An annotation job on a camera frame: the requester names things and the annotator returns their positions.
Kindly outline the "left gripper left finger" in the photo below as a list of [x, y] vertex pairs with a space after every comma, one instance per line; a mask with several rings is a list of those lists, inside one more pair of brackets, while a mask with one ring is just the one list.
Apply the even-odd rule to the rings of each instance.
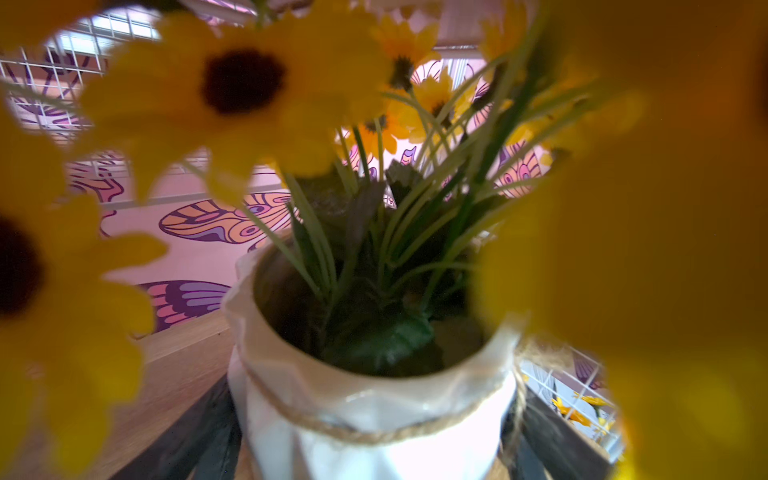
[[228, 479], [239, 463], [242, 430], [222, 376], [114, 479]]

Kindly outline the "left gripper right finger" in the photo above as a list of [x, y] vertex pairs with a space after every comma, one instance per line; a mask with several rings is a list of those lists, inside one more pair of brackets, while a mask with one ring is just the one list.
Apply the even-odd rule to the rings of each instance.
[[595, 443], [518, 388], [502, 426], [500, 461], [512, 479], [607, 479], [612, 463]]

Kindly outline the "sunflower pot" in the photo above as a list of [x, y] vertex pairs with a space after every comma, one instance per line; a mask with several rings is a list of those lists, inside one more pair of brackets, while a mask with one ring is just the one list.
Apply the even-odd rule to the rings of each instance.
[[488, 118], [443, 126], [395, 92], [386, 19], [342, 1], [258, 26], [175, 10], [80, 96], [69, 148], [1, 113], [1, 462], [44, 386], [55, 460], [80, 473], [136, 393], [148, 300], [111, 271], [160, 258], [106, 239], [64, 162], [115, 151], [145, 197], [210, 154], [234, 202], [273, 166], [299, 213], [301, 344], [373, 376], [429, 369], [439, 308], [595, 354], [643, 479], [767, 475], [767, 5], [545, 1], [510, 10]]

